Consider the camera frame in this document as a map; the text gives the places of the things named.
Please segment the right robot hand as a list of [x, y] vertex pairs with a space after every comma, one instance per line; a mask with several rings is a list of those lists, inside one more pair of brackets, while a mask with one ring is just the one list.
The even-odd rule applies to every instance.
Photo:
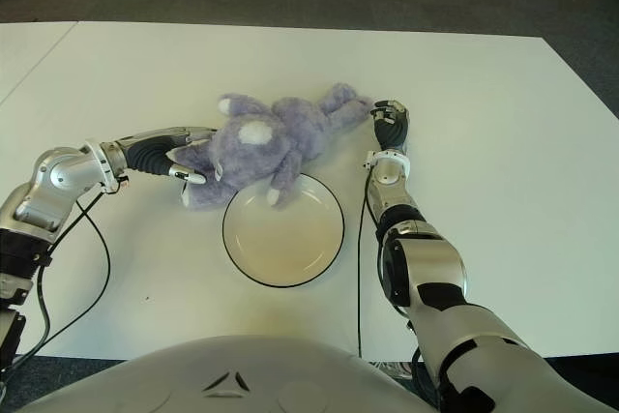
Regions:
[[380, 148], [404, 153], [409, 127], [407, 108], [398, 101], [383, 100], [374, 104], [370, 114]]

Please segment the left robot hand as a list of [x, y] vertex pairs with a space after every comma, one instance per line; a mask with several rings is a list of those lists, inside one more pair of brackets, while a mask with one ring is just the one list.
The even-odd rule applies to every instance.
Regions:
[[205, 184], [206, 177], [202, 173], [175, 162], [168, 153], [194, 142], [209, 141], [216, 132], [206, 127], [172, 127], [122, 137], [114, 143], [122, 152], [128, 169]]

